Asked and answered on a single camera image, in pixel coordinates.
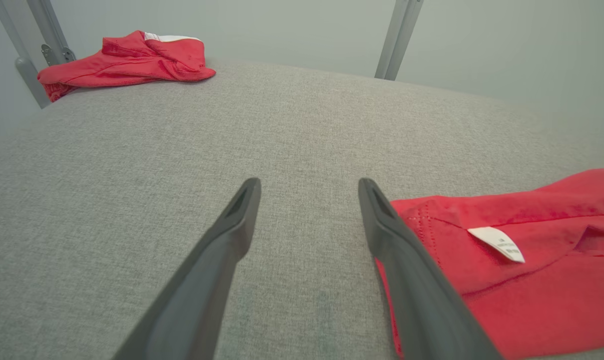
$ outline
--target gray fabric surface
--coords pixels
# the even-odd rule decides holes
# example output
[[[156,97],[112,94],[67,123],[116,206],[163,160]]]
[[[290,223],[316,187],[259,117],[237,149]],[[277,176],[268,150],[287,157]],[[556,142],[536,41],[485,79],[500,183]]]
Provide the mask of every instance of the gray fabric surface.
[[[357,181],[389,199],[604,167],[604,122],[338,73],[210,60],[76,91],[0,145],[0,359],[107,359],[240,184],[263,196],[216,358],[393,359]],[[581,359],[604,358],[604,350]]]

